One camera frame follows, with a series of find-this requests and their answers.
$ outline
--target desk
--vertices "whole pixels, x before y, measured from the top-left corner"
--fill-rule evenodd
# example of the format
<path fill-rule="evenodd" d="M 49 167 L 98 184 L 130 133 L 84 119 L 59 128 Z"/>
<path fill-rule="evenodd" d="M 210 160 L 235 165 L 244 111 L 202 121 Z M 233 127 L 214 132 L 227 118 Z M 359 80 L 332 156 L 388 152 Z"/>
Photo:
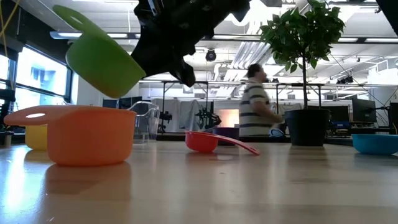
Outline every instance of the desk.
<path fill-rule="evenodd" d="M 390 128 L 350 128 L 348 134 L 376 134 L 376 133 L 390 133 Z"/>
<path fill-rule="evenodd" d="M 251 143 L 196 154 L 135 146 L 124 163 L 59 167 L 42 151 L 0 149 L 0 223 L 396 223 L 398 160 L 352 147 Z"/>

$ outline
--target camera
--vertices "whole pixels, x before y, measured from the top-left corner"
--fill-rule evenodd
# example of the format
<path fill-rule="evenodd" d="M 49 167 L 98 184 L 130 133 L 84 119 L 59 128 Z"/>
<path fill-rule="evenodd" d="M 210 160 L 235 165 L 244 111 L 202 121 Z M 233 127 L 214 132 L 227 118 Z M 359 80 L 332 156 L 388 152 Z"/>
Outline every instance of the camera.
<path fill-rule="evenodd" d="M 206 61 L 214 62 L 217 58 L 217 54 L 214 49 L 209 49 L 206 54 Z"/>

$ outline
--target man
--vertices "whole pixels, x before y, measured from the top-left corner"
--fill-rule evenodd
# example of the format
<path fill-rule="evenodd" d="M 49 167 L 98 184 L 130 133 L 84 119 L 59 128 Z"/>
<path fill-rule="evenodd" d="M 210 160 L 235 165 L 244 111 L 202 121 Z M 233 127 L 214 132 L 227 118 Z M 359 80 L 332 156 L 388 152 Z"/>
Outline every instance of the man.
<path fill-rule="evenodd" d="M 269 98 L 262 87 L 267 74 L 262 67 L 250 65 L 247 76 L 249 82 L 239 106 L 239 135 L 267 136 L 273 124 L 283 122 L 283 118 L 269 108 Z"/>

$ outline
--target man's arm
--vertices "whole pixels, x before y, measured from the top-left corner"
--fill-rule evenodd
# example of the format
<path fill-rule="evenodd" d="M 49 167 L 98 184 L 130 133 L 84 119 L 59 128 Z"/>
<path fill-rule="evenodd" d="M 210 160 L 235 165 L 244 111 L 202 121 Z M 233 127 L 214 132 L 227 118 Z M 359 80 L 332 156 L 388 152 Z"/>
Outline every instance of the man's arm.
<path fill-rule="evenodd" d="M 268 100 L 267 93 L 264 91 L 262 85 L 255 85 L 249 87 L 246 90 L 249 94 L 250 105 L 253 108 L 253 111 L 260 116 L 265 118 L 269 118 L 272 122 L 281 123 L 283 122 L 283 118 L 281 115 L 274 114 L 269 107 L 266 105 L 266 100 Z"/>
<path fill-rule="evenodd" d="M 283 122 L 283 118 L 279 114 L 274 114 L 263 101 L 255 101 L 252 104 L 253 111 L 260 116 L 270 118 L 275 123 Z"/>

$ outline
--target blue bowl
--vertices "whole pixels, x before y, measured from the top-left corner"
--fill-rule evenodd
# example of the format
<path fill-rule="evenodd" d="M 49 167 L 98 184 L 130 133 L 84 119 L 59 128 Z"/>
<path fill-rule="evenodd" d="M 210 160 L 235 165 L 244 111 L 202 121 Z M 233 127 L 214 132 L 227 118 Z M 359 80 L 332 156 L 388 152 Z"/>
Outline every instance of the blue bowl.
<path fill-rule="evenodd" d="M 363 154 L 392 155 L 398 152 L 398 135 L 353 134 L 353 145 Z"/>

